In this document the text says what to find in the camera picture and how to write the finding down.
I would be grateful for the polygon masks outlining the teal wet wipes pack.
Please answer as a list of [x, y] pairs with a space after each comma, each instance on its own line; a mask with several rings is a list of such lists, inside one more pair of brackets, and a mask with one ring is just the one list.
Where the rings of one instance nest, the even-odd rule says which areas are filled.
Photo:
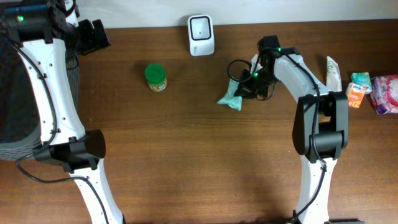
[[226, 94], [217, 103], [219, 105], [228, 105], [232, 109], [241, 111], [243, 98], [234, 95], [238, 90], [238, 85], [238, 82], [230, 79]]

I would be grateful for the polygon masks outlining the green lid glass jar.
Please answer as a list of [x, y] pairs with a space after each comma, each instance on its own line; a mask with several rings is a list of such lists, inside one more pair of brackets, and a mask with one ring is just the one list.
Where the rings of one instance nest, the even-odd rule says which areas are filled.
[[163, 91], [167, 87], [166, 72], [160, 64], [150, 64], [145, 69], [145, 78], [152, 91]]

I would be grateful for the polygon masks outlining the white gold cap tube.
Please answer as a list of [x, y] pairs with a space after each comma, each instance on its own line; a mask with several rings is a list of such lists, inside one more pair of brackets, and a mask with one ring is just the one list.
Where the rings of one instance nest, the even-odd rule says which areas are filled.
[[340, 68], [330, 56], [326, 57], [326, 68], [326, 86], [334, 92], [342, 91]]

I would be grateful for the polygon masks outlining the orange tissue pack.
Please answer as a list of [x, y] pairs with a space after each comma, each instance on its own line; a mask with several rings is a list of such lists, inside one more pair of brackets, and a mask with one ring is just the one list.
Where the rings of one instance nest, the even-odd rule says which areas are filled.
[[366, 88], [362, 85], [349, 83], [346, 89], [346, 96], [348, 97], [348, 105], [352, 108], [359, 108], [365, 96]]

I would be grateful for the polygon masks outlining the teal white tissue pack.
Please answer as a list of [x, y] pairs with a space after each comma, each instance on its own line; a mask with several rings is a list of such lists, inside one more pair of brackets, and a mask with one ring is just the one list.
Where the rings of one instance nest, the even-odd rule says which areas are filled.
[[351, 80], [355, 84], [365, 87], [365, 94], [370, 94], [373, 91], [370, 75], [368, 72], [352, 73]]

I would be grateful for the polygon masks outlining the purple red snack bag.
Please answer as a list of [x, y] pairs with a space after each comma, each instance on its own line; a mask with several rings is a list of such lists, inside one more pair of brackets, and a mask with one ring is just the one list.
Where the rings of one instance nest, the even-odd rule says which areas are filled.
[[397, 75], [371, 79], [371, 100], [377, 114], [397, 114]]

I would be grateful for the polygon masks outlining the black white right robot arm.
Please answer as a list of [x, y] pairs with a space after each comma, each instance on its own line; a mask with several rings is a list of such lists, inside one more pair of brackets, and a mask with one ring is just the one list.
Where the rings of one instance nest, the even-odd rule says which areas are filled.
[[348, 144], [348, 98], [308, 69], [295, 47], [278, 37], [257, 43], [254, 65], [243, 70], [235, 96], [268, 100], [282, 83], [297, 103], [292, 139], [302, 164], [300, 197], [289, 223], [329, 223], [328, 197], [333, 169]]

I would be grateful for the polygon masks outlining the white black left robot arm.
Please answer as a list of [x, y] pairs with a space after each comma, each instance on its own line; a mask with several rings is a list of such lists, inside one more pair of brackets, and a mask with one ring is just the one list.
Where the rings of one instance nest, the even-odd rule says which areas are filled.
[[72, 97], [67, 62], [107, 48], [100, 20], [80, 20], [75, 1], [1, 3], [4, 38], [27, 70], [40, 119], [40, 144], [16, 160], [61, 166], [77, 184], [93, 223], [124, 223], [109, 187], [99, 129], [86, 131]]

